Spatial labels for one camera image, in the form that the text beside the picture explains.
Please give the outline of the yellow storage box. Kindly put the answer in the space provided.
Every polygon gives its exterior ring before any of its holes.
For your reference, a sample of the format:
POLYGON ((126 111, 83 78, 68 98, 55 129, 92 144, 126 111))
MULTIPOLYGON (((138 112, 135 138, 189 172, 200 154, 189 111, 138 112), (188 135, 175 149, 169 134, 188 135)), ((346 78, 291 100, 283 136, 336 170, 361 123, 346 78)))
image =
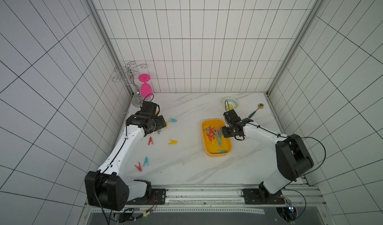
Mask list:
POLYGON ((225 122, 220 119, 205 120, 201 124, 201 132, 205 151, 210 157, 221 157, 229 154, 232 144, 229 138, 224 138, 225 122))

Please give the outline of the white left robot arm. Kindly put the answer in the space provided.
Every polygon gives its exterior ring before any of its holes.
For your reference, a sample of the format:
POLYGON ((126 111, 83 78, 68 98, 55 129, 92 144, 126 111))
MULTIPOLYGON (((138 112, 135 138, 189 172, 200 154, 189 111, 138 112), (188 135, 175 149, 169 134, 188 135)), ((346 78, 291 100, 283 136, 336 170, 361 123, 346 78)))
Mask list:
POLYGON ((151 182, 128 178, 124 173, 132 149, 147 135, 167 126, 159 112, 158 104, 144 101, 140 110, 127 118, 124 132, 109 157, 97 171, 90 171, 85 176, 89 205, 121 211, 131 201, 152 200, 151 182))

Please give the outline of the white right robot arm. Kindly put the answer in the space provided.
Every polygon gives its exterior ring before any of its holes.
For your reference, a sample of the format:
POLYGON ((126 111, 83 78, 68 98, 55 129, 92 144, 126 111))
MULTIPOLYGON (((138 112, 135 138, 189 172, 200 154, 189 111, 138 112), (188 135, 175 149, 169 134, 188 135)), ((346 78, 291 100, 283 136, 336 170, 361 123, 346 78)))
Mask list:
POLYGON ((270 199, 313 168, 314 162, 300 136, 280 134, 254 123, 250 118, 241 119, 233 109, 223 116, 226 123, 222 128, 224 138, 233 137, 238 141, 251 138, 270 146, 276 153, 277 169, 258 187, 263 200, 270 199))

